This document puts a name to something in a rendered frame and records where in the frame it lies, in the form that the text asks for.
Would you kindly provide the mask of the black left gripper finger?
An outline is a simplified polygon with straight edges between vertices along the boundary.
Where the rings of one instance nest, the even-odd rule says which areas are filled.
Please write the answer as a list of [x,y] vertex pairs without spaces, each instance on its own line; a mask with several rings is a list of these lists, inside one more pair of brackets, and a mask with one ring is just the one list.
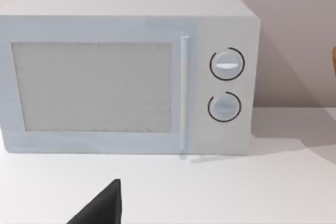
[[121,180],[114,179],[66,224],[121,224]]

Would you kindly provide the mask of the pale microwave door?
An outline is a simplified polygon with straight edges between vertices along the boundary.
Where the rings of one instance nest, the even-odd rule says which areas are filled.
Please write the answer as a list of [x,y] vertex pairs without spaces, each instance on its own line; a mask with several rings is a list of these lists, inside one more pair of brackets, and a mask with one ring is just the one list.
[[185,17],[0,15],[5,149],[181,154],[181,37],[189,120],[195,33]]

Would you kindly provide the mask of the small pale microwave knob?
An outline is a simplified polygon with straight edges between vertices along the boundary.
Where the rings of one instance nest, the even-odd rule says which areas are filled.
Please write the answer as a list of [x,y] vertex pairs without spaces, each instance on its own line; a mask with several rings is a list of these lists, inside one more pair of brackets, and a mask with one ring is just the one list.
[[240,112],[240,101],[231,94],[214,97],[209,103],[209,113],[220,122],[232,121]]

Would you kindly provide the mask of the large pale microwave knob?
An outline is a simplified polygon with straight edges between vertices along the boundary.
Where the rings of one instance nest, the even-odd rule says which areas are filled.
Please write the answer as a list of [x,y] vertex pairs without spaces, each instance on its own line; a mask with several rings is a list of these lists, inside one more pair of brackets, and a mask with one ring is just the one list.
[[213,74],[221,80],[235,79],[243,68],[243,60],[234,50],[226,50],[215,54],[211,60]]

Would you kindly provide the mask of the pale microwave oven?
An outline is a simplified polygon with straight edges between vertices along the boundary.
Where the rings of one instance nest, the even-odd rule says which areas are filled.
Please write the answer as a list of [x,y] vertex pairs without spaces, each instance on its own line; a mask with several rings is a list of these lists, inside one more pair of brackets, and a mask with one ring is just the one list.
[[[243,155],[248,150],[260,37],[260,19],[240,0],[21,0],[0,9],[19,16],[154,16],[196,20],[192,68],[192,114],[184,154]],[[215,54],[234,50],[243,60],[231,80],[211,70]],[[239,114],[229,122],[209,113],[214,97],[226,94],[240,101]]]

